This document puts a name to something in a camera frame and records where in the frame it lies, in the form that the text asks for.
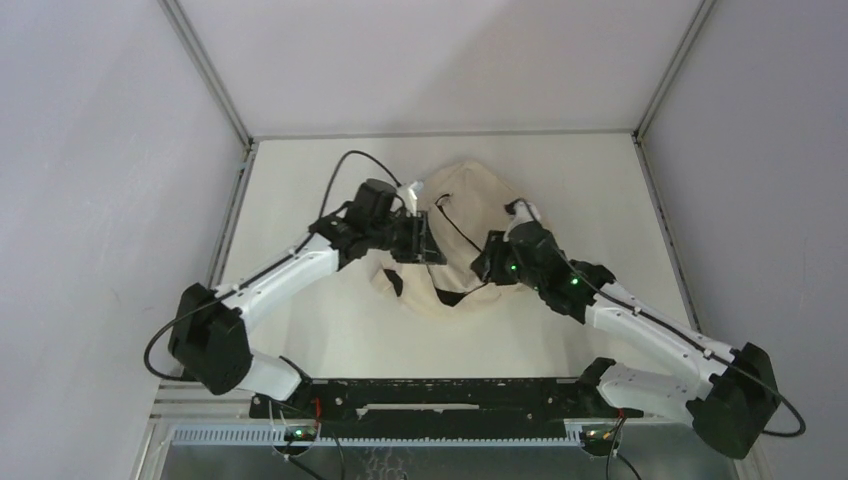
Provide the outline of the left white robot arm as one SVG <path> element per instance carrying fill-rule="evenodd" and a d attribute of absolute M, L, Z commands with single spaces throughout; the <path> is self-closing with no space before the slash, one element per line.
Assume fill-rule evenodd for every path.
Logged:
<path fill-rule="evenodd" d="M 313 401 L 306 374 L 253 348 L 250 333 L 281 303 L 372 250 L 401 264 L 445 264 L 428 214 L 418 207 L 422 191 L 420 181 L 395 187 L 368 179 L 270 264 L 214 288 L 188 287 L 171 327 L 170 354 L 215 396 L 249 391 L 273 399 L 290 417 L 305 414 Z"/>

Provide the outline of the beige canvas student bag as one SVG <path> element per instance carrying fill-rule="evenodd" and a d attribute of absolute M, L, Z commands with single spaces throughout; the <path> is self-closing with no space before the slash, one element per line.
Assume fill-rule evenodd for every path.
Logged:
<path fill-rule="evenodd" d="M 428 214 L 430 231 L 447 263 L 401 264 L 384 254 L 371 285 L 414 313 L 439 319 L 481 312 L 525 291 L 520 284 L 486 283 L 471 269 L 488 233 L 504 231 L 510 224 L 505 206 L 521 197 L 476 161 L 436 171 L 424 180 L 417 206 Z"/>

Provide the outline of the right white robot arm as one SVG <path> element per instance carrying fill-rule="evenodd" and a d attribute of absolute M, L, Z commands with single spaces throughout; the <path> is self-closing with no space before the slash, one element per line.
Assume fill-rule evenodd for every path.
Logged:
<path fill-rule="evenodd" d="M 522 284 L 554 312 L 604 331 L 665 368 L 655 373 L 597 358 L 583 376 L 578 402 L 592 416 L 629 409 L 691 427 L 731 459 L 747 457 L 780 400 L 768 353 L 732 347 L 677 324 L 628 292 L 600 264 L 570 260 L 536 221 L 489 232 L 471 264 L 496 285 Z"/>

